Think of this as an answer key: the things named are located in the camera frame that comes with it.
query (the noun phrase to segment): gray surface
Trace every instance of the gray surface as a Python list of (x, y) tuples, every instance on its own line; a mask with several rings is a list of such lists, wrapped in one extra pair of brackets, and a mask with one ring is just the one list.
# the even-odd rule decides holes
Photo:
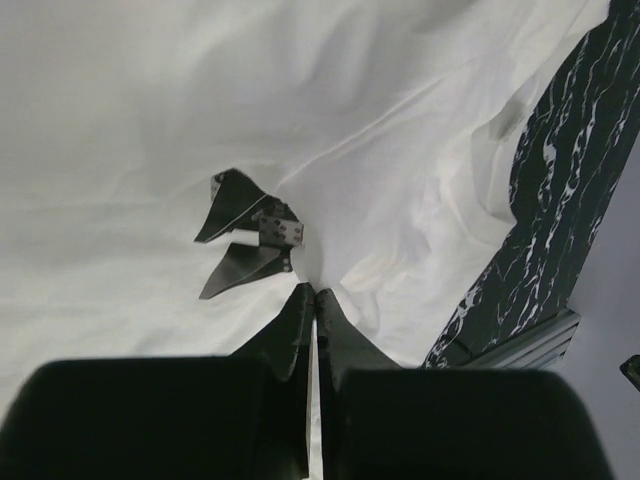
[(640, 353), (640, 142), (569, 308), (582, 321), (557, 370), (590, 411), (619, 480), (640, 478), (640, 393), (620, 365)]

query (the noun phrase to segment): black marble surface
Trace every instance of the black marble surface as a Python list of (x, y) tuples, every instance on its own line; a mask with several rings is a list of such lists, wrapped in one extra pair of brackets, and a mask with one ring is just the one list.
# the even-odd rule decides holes
[(529, 119), (511, 174), (518, 224), (424, 366), (464, 364), (566, 306), (638, 135), (639, 94), (640, 0), (613, 0)]

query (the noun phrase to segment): wrinkled fabric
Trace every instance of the wrinkled fabric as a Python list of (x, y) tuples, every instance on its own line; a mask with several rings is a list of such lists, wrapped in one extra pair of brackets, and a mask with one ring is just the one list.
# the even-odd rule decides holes
[(0, 411), (61, 357), (228, 353), (298, 279), (198, 294), (242, 169), (301, 279), (420, 364), (515, 220), (511, 162), (607, 0), (0, 4)]

